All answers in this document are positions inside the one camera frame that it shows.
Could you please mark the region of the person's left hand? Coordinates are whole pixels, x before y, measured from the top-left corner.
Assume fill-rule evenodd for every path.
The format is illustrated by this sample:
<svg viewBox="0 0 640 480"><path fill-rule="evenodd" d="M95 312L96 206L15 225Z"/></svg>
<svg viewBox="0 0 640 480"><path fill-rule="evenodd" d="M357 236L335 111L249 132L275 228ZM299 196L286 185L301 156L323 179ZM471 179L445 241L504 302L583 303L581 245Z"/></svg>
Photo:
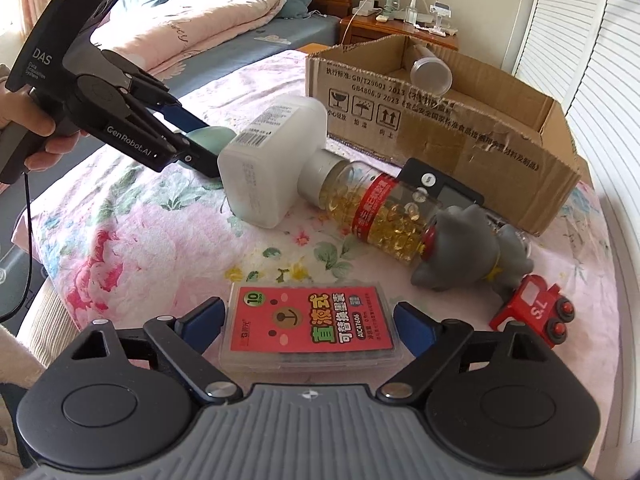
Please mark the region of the person's left hand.
<svg viewBox="0 0 640 480"><path fill-rule="evenodd" d="M1 65L1 130L11 122L23 126L31 132L48 138L55 129L54 120L27 95L25 91L11 92L6 86L9 67ZM53 167L64 155L73 151L81 133L74 132L71 136L55 136L44 144L36 154L25 160L28 170L43 171Z"/></svg>

